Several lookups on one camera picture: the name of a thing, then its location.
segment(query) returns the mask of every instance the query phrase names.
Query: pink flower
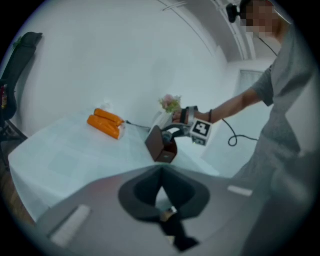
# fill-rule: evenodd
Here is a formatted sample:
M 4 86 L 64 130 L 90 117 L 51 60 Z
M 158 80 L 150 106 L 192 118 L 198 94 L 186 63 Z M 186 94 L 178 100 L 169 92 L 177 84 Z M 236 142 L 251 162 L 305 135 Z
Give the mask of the pink flower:
M 165 103 L 167 103 L 168 105 L 174 100 L 175 98 L 170 95 L 170 94 L 167 94 L 166 96 L 164 96 L 163 100 Z

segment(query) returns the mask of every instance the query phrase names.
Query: brown box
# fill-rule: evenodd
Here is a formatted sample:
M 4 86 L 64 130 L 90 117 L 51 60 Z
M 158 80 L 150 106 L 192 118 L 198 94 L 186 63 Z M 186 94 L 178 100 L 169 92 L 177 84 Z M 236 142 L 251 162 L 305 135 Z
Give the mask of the brown box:
M 152 129 L 145 144 L 155 162 L 171 163 L 178 153 L 174 138 L 170 143 L 164 145 L 161 129 L 157 125 Z

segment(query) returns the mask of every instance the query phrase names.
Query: hand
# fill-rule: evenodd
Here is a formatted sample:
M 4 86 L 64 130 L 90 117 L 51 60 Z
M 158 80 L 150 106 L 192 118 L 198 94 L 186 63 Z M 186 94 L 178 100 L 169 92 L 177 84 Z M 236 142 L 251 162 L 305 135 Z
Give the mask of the hand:
M 209 122 L 209 113 L 201 113 L 199 111 L 194 112 L 194 117 L 206 122 Z M 172 122 L 173 123 L 180 123 L 181 119 L 181 110 L 178 110 L 173 113 Z M 189 110 L 186 111 L 185 115 L 185 124 L 187 125 L 189 121 Z

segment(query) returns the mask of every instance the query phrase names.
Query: wristband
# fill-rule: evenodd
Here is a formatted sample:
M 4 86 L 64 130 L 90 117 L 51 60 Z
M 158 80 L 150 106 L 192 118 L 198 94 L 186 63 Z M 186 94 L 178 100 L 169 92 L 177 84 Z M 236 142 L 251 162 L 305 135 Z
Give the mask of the wristband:
M 211 115 L 212 115 L 212 109 L 209 112 L 209 123 L 211 123 Z

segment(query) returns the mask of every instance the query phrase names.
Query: white backdrop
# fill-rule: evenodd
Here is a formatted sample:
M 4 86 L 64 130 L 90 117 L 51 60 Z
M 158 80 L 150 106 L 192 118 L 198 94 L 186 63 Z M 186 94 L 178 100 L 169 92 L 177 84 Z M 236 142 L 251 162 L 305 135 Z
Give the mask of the white backdrop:
M 262 72 L 241 71 L 234 96 L 249 89 L 261 75 Z M 271 109 L 271 107 L 267 107 L 263 102 L 260 102 L 246 108 L 235 116 L 227 118 L 226 121 L 232 126 L 237 135 L 246 135 L 258 139 L 269 119 Z M 240 137 L 238 138 L 237 146 L 231 147 L 228 145 L 231 136 L 233 136 L 233 133 L 230 128 L 227 124 L 222 123 L 202 156 L 222 177 L 227 178 L 233 177 L 250 160 L 257 143 Z
M 224 54 L 211 40 L 212 56 L 201 32 L 163 8 L 156 0 L 46 1 L 16 36 L 43 33 L 17 84 L 12 122 L 29 137 L 109 99 L 119 116 L 150 126 L 166 93 L 206 108 L 218 97 Z

